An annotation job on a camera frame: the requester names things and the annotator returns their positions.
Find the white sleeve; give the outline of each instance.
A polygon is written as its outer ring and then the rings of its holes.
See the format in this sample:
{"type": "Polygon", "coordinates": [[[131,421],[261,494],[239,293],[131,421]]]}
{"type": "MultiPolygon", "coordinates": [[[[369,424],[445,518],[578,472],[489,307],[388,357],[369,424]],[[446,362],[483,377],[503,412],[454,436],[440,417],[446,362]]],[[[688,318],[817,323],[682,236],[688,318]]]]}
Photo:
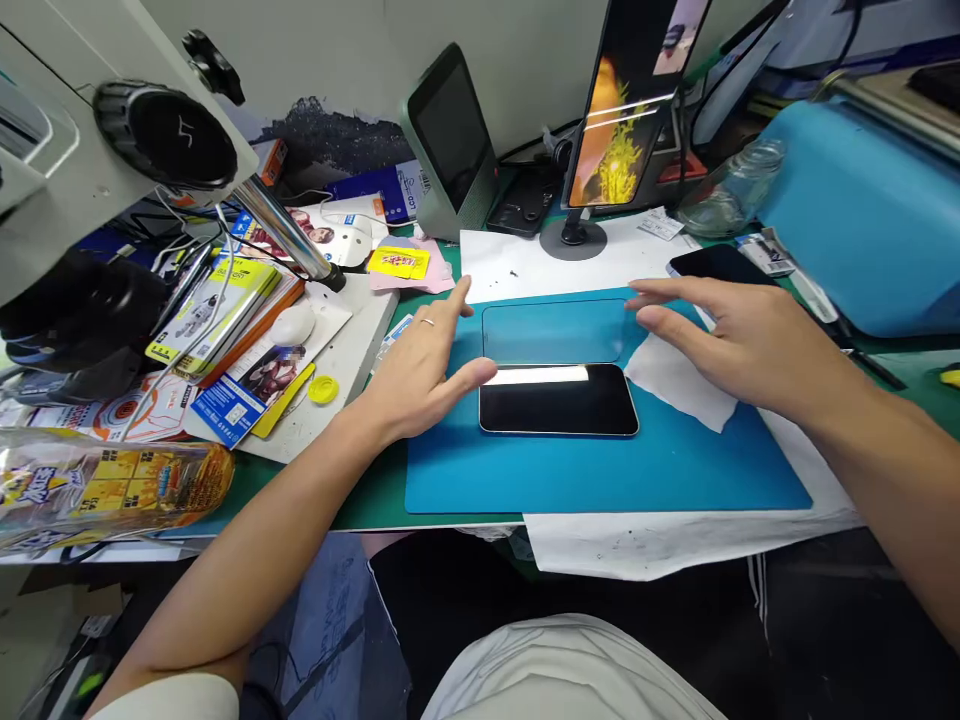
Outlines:
{"type": "Polygon", "coordinates": [[[240,698],[219,675],[184,673],[119,697],[91,720],[237,720],[240,698]]]}

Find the blue silicone mat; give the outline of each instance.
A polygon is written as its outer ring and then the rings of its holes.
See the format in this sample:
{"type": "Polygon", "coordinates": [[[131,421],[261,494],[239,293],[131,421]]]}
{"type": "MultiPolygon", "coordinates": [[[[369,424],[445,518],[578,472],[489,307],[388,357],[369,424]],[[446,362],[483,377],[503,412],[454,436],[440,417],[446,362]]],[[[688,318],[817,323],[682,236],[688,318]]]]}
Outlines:
{"type": "MultiPolygon", "coordinates": [[[[632,296],[624,288],[477,305],[472,318],[460,320],[447,374],[482,354],[487,308],[553,303],[553,322],[569,326],[566,303],[622,303],[632,296]]],[[[671,307],[702,327],[693,306],[676,302],[671,307]]],[[[583,313],[578,316],[585,320],[583,313]]],[[[635,322],[626,323],[623,332],[620,367],[647,335],[635,322]]],[[[640,417],[640,432],[631,438],[486,433],[478,422],[477,393],[471,393],[440,424],[409,441],[407,511],[798,510],[812,505],[754,407],[739,403],[718,434],[633,383],[630,391],[640,417]]]]}

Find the pink paper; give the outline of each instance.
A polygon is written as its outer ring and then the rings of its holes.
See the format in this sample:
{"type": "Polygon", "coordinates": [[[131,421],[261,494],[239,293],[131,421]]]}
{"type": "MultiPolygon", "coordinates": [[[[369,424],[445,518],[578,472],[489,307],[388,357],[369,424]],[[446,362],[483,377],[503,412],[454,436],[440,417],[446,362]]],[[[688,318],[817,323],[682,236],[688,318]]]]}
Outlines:
{"type": "MultiPolygon", "coordinates": [[[[413,247],[419,250],[426,250],[430,253],[430,262],[427,264],[426,276],[422,280],[407,280],[405,278],[394,277],[393,275],[372,272],[370,273],[370,289],[392,290],[394,288],[414,288],[415,290],[423,290],[431,295],[452,290],[457,283],[454,282],[453,274],[450,272],[450,266],[440,253],[440,246],[437,245],[437,241],[430,238],[403,239],[413,247]]],[[[384,246],[403,247],[402,245],[394,245],[391,243],[389,237],[384,238],[379,245],[379,247],[384,246]]]]}

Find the hand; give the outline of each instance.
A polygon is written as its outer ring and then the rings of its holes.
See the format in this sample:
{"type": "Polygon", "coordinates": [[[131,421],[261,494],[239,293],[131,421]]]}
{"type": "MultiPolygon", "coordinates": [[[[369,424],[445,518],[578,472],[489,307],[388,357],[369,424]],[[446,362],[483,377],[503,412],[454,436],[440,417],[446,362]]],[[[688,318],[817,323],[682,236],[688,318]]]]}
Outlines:
{"type": "Polygon", "coordinates": [[[675,346],[731,395],[794,422],[812,423],[879,392],[780,288],[711,278],[634,280],[637,322],[675,346]],[[681,298],[716,319],[708,334],[661,303],[681,298]]]}
{"type": "Polygon", "coordinates": [[[496,363],[485,357],[471,360],[449,380],[444,374],[457,319],[473,315],[473,308],[464,304],[469,289],[470,276],[465,275],[448,299],[417,310],[354,403],[378,424],[387,444],[433,427],[467,393],[497,374],[496,363]]]}

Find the monitor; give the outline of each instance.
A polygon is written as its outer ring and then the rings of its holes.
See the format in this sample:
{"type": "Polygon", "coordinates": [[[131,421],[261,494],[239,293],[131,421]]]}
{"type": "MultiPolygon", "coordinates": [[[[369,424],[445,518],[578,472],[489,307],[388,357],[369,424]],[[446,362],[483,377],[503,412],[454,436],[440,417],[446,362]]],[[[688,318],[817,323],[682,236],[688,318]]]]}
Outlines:
{"type": "Polygon", "coordinates": [[[569,207],[630,203],[710,0],[610,0],[564,189],[569,207]]]}
{"type": "Polygon", "coordinates": [[[417,211],[423,231],[458,241],[461,228],[479,230],[497,194],[496,157],[455,43],[420,78],[400,124],[430,183],[417,211]]]}

